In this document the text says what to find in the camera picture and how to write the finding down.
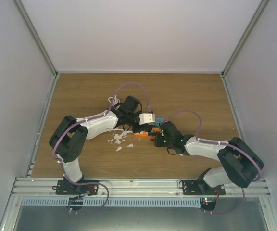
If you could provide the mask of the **orange power strip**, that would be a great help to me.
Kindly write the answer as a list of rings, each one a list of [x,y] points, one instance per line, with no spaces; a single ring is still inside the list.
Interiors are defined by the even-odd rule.
[[[152,130],[157,131],[157,133],[161,132],[161,130],[160,130],[159,128],[152,128],[150,131],[152,131]],[[146,135],[146,132],[147,132],[147,131],[142,131],[142,132],[140,132],[140,133],[134,133],[134,137],[139,138],[139,139],[143,139],[143,138],[146,138],[146,139],[154,139],[154,138],[155,138],[155,137],[148,137],[148,136]]]

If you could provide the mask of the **teal power strip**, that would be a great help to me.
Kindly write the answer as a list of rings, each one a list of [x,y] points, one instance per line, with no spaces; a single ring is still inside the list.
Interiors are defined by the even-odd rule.
[[[155,122],[153,123],[153,126],[159,127],[164,122],[164,118],[157,117]]]

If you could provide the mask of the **black adapter with cable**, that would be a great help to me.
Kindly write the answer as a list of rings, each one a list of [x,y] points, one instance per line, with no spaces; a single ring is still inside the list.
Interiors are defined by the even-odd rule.
[[[146,132],[146,135],[147,135],[148,137],[155,137],[155,136],[156,136],[156,133],[157,133],[157,131],[152,130],[152,131],[147,131],[147,132]]]

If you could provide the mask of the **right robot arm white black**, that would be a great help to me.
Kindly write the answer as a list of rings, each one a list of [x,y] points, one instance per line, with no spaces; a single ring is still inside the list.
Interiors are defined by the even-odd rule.
[[[166,121],[160,125],[154,142],[156,147],[165,147],[168,152],[174,150],[176,154],[202,156],[221,163],[221,167],[208,168],[197,178],[198,191],[204,195],[230,183],[247,188],[250,183],[259,180],[264,168],[263,161],[238,137],[229,141],[212,141],[182,135],[172,122]]]

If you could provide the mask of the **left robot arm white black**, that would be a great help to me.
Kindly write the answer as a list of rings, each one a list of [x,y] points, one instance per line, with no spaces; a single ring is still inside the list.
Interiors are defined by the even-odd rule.
[[[117,103],[110,109],[94,116],[74,118],[68,115],[63,118],[49,140],[53,150],[53,158],[63,168],[63,176],[68,180],[67,189],[72,194],[83,191],[83,173],[80,170],[78,157],[82,152],[85,140],[112,131],[125,125],[142,128],[139,115],[142,114],[141,102],[127,96],[124,102]]]

